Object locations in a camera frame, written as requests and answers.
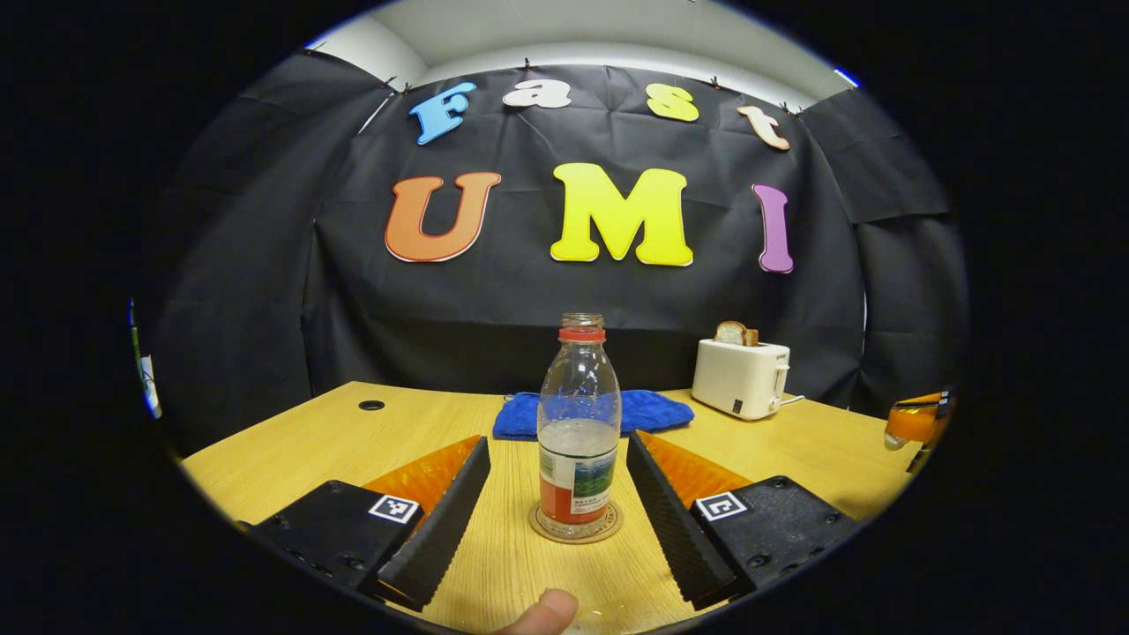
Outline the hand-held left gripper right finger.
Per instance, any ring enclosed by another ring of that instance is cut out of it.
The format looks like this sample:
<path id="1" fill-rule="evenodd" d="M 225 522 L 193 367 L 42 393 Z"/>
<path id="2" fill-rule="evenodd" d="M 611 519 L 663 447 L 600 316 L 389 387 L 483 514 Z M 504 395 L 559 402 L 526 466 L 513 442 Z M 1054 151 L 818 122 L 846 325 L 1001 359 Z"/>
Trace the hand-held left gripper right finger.
<path id="1" fill-rule="evenodd" d="M 625 466 L 683 599 L 702 610 L 789 579 L 859 529 L 786 477 L 758 482 L 645 430 Z"/>

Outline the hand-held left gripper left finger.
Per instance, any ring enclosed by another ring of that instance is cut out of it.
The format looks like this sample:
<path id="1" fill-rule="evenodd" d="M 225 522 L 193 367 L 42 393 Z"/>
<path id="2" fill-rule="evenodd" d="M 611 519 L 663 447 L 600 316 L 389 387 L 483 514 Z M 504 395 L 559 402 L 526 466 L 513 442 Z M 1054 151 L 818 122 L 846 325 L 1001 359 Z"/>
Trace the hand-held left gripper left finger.
<path id="1" fill-rule="evenodd" d="M 490 475 L 472 435 L 366 486 L 327 480 L 251 527 L 335 586 L 414 611 L 431 602 Z"/>

